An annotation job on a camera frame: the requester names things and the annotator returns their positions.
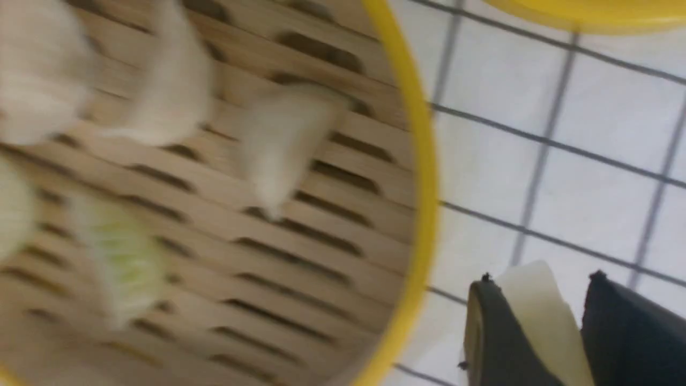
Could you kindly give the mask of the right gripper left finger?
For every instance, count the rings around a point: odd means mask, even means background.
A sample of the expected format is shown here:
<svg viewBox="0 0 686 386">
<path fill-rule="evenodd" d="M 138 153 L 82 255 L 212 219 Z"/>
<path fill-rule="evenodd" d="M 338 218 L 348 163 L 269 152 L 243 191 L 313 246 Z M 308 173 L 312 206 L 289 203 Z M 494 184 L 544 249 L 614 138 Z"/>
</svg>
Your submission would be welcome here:
<svg viewBox="0 0 686 386">
<path fill-rule="evenodd" d="M 463 372 L 468 385 L 562 384 L 535 354 L 489 273 L 471 283 L 466 305 Z"/>
</svg>

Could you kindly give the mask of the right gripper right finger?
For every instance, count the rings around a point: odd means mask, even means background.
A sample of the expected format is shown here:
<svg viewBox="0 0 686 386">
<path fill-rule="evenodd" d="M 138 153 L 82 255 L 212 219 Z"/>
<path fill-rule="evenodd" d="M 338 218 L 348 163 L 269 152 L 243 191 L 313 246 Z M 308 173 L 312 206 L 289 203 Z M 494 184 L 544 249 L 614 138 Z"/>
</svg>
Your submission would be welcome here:
<svg viewBox="0 0 686 386">
<path fill-rule="evenodd" d="M 685 320 L 597 271 L 581 337 L 597 385 L 684 385 Z"/>
</svg>

